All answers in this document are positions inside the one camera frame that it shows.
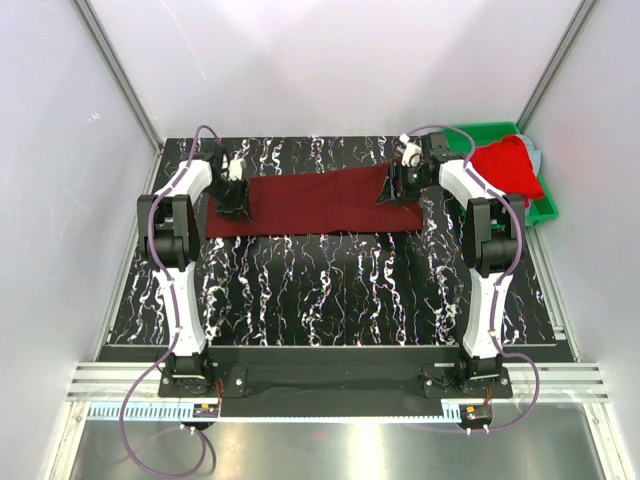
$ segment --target green basket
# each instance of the green basket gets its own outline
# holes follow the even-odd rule
[[[518,126],[511,122],[502,123],[479,123],[476,125],[460,125],[461,130],[467,132],[475,140],[477,146],[484,147],[494,142],[499,142],[507,135],[520,133]],[[469,153],[471,146],[469,141],[461,134],[453,130],[446,130],[445,135],[449,141],[449,147],[454,152]],[[529,214],[525,219],[527,227],[535,227],[547,220],[551,220],[558,216],[558,207],[556,207],[551,192],[547,188],[542,175],[538,175],[538,181],[544,189],[544,197],[531,203]]]

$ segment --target black and white marble table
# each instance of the black and white marble table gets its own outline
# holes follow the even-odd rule
[[[325,172],[397,156],[396,137],[228,138],[250,175]],[[169,139],[155,189],[190,139]],[[207,198],[196,205],[203,230]],[[471,281],[460,253],[460,209],[440,188],[421,200],[421,233],[244,237],[205,241],[196,267],[203,327],[212,345],[443,345],[464,332]],[[554,344],[529,258],[506,302],[505,344]],[[133,259],[108,344],[166,345],[155,273]]]

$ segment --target wall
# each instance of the wall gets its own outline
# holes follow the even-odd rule
[[[44,478],[90,360],[152,151],[66,0],[0,15],[0,478]]]
[[[561,217],[542,228],[585,360],[640,472],[640,3],[601,2],[528,130]]]
[[[163,136],[516,120],[579,0],[93,0]]]

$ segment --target dark red cloth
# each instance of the dark red cloth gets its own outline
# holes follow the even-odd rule
[[[421,230],[422,208],[417,203],[376,204],[387,169],[385,163],[328,173],[253,177],[249,183],[252,221],[220,218],[210,197],[205,235]]]
[[[504,193],[519,194],[530,200],[544,197],[527,147],[515,135],[478,148],[471,157],[471,164],[491,185]]]

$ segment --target reflective floor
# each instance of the reflective floor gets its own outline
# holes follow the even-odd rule
[[[518,414],[496,405],[494,424]],[[200,442],[166,422],[128,423],[152,467],[181,472]],[[511,431],[467,437],[448,425],[231,424],[206,430],[215,449],[190,478],[210,479],[602,479],[586,418],[576,405],[539,405]],[[130,460],[115,422],[89,421],[72,479],[151,479]]]

